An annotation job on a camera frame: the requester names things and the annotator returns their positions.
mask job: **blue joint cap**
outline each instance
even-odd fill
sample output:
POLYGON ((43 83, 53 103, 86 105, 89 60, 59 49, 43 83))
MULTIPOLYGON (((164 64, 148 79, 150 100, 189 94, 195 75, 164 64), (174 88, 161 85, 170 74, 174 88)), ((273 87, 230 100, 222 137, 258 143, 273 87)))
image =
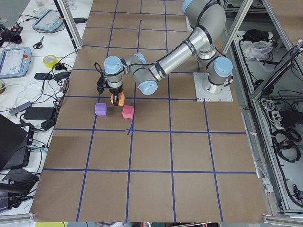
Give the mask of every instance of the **blue joint cap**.
POLYGON ((149 96, 158 89, 158 84, 156 81, 148 80, 144 81, 138 85, 138 88, 142 91, 142 93, 146 96, 149 96))
POLYGON ((142 61, 142 64, 146 64, 146 59, 144 58, 143 54, 141 54, 141 53, 135 53, 133 55, 136 55, 142 61))
POLYGON ((110 56, 104 61, 104 71, 106 74, 112 75, 120 71, 122 62, 120 58, 116 56, 110 56))
POLYGON ((183 5, 182 5, 182 11, 183 13, 185 13, 185 10, 188 8, 189 4, 192 2, 193 0, 184 0, 183 5))
POLYGON ((214 70, 216 73, 223 78, 229 77, 232 73, 232 61, 225 57, 218 57, 214 60, 214 70))

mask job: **pink cube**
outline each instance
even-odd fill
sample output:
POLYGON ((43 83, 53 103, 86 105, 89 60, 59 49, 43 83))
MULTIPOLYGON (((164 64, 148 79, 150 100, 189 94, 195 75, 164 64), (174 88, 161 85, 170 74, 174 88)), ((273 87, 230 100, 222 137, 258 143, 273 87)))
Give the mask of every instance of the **pink cube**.
POLYGON ((97 116, 106 116, 106 104, 105 103, 96 103, 95 105, 95 114, 97 116))
POLYGON ((132 119, 134 116, 134 107, 131 105, 124 105, 123 106, 123 111, 122 111, 122 116, 124 118, 130 118, 132 119))

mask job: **white mounting plate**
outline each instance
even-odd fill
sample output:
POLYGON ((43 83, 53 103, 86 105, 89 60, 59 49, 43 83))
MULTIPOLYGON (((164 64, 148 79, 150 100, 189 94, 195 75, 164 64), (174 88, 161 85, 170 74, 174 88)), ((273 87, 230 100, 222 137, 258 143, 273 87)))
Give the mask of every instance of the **white mounting plate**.
POLYGON ((232 93, 229 86, 224 87, 222 92, 213 95, 211 93, 206 92, 202 83, 205 79, 207 79, 208 73, 202 72, 194 72, 194 80, 195 80, 195 89, 196 89, 196 98, 198 102, 232 102, 232 93))
POLYGON ((185 16, 185 20, 186 20, 186 27, 187 27, 187 31, 188 32, 192 32, 193 29, 191 28, 191 26, 189 25, 189 20, 188 18, 185 16))

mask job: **scissors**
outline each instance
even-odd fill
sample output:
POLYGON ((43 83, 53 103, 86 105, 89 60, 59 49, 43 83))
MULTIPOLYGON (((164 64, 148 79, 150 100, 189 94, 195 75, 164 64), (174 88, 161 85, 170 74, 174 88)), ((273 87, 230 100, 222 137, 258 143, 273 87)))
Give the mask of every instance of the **scissors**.
POLYGON ((34 48, 34 49, 41 49, 41 48, 43 47, 43 45, 42 45, 43 39, 44 39, 44 36, 41 38, 41 40, 40 40, 38 43, 36 43, 36 44, 33 46, 33 48, 34 48))

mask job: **robotic arm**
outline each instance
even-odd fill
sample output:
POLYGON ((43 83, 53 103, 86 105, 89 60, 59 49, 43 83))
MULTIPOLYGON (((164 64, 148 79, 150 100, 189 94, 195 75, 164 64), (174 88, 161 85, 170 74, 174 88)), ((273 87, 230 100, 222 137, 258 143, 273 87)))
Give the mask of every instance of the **robotic arm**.
POLYGON ((149 68, 144 56, 140 53, 120 59, 110 56, 105 59, 105 75, 103 84, 98 87, 109 88, 115 99, 122 92, 122 76, 130 73, 144 95, 153 94, 157 82, 166 78, 167 74, 196 55, 197 60, 209 71, 205 90, 213 94, 219 93, 226 78, 232 72, 232 62, 216 53, 214 41, 221 35, 225 26, 225 11, 214 0, 185 0, 182 6, 188 17, 193 32, 179 46, 166 56, 157 60, 149 68))

